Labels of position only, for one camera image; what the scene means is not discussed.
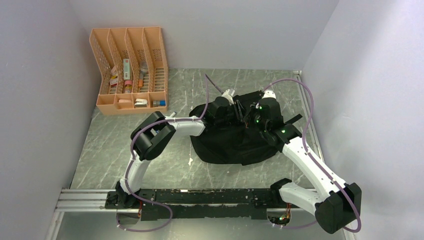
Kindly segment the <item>black student backpack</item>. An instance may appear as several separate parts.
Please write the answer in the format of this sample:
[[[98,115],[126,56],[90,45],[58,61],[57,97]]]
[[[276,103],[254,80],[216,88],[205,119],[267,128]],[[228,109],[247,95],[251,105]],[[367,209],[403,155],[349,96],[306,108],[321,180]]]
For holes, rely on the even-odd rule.
[[[256,107],[264,92],[261,90],[235,95],[233,100],[241,101],[246,112],[245,124],[233,126],[214,126],[200,136],[192,136],[191,143],[199,158],[211,164],[241,164],[243,166],[260,163],[277,152],[259,134],[250,127],[250,111]]]

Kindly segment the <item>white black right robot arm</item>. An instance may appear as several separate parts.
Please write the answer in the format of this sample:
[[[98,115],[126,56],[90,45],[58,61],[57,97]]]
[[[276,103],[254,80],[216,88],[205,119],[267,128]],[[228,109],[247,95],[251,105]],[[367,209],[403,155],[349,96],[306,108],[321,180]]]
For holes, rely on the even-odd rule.
[[[319,159],[301,132],[284,122],[275,98],[260,99],[251,109],[250,123],[271,147],[288,157],[314,187],[314,190],[305,189],[288,178],[275,182],[269,197],[275,207],[285,203],[295,205],[314,215],[319,226],[329,234],[359,218],[361,188],[356,183],[346,183]]]

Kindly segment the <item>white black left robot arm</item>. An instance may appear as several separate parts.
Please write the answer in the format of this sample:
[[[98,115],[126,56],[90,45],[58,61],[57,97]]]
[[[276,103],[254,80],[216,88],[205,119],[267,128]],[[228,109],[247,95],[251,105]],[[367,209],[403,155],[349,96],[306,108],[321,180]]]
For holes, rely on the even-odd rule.
[[[152,113],[130,135],[130,160],[115,186],[117,202],[126,208],[138,203],[137,191],[150,162],[164,151],[173,137],[198,137],[213,127],[233,126],[242,122],[245,113],[240,100],[223,96],[195,107],[186,117],[164,116],[159,111]]]

